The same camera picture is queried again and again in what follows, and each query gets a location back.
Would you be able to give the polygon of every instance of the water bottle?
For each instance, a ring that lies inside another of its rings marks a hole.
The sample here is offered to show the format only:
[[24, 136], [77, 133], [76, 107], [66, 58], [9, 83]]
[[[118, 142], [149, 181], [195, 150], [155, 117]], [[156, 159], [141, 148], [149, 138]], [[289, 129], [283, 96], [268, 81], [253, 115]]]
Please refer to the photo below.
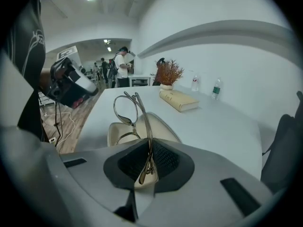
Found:
[[191, 90], [192, 91], [199, 91], [199, 77], [195, 75], [193, 81], [191, 83]]
[[221, 89], [221, 78], [218, 78], [216, 84], [214, 85], [212, 98], [218, 100], [218, 95]]

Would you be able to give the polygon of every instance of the ceiling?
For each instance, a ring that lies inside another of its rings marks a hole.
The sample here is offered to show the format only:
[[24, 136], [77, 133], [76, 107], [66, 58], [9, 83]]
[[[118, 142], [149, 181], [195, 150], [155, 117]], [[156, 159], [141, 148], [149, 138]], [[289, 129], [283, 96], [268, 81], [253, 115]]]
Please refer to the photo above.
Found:
[[122, 46], [126, 46], [128, 48], [130, 46], [130, 40], [123, 40], [123, 39], [110, 39], [110, 40], [111, 40], [111, 44], [109, 45], [105, 45], [103, 39], [87, 40], [73, 44], [68, 44], [66, 46], [48, 52], [46, 54], [46, 63], [53, 64], [56, 61], [57, 54], [59, 52], [68, 49], [74, 45], [77, 47], [79, 56], [82, 61], [97, 60], [101, 58], [101, 55], [116, 53], [118, 49], [120, 49]]
[[138, 18], [150, 2], [151, 0], [41, 0], [41, 17], [65, 19], [94, 12]]

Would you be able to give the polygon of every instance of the white shirt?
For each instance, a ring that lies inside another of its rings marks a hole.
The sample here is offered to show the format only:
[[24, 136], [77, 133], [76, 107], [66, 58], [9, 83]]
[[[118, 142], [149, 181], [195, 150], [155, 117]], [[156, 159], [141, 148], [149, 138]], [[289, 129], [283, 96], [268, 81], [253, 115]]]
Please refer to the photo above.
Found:
[[121, 68], [120, 67], [121, 64], [125, 64], [124, 58], [121, 54], [118, 54], [115, 58], [115, 65], [118, 69], [117, 78], [119, 78], [119, 79], [127, 78], [127, 69], [126, 68]]
[[98, 68], [93, 66], [93, 77], [96, 77], [96, 72], [98, 72]]

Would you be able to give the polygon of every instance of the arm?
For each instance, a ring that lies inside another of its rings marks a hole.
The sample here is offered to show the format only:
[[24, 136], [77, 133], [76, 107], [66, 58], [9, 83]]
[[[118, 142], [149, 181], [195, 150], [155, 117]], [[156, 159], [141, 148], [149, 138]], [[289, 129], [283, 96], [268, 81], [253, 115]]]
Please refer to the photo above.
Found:
[[[66, 68], [60, 68], [56, 71], [56, 78], [61, 79]], [[39, 80], [39, 86], [42, 89], [45, 89], [49, 85], [49, 81], [51, 80], [51, 69], [50, 68], [42, 68], [42, 71], [40, 73], [40, 80]]]
[[123, 69], [129, 69], [130, 68], [130, 66], [127, 66], [125, 64], [120, 64], [120, 67], [123, 68]]

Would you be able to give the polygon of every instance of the white pot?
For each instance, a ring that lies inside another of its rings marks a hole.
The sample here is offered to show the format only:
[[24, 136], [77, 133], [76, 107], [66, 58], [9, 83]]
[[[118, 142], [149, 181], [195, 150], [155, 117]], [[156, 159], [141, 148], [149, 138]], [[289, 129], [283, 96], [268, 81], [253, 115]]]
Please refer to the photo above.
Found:
[[174, 88], [173, 85], [163, 85], [163, 84], [160, 84], [160, 91], [163, 91], [163, 90], [172, 90]]

